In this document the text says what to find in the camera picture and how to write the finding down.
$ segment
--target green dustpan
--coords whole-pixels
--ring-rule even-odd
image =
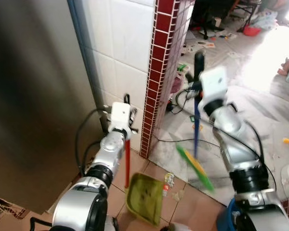
[[[141,173],[135,173],[130,182],[126,205],[138,218],[159,225],[164,183]]]

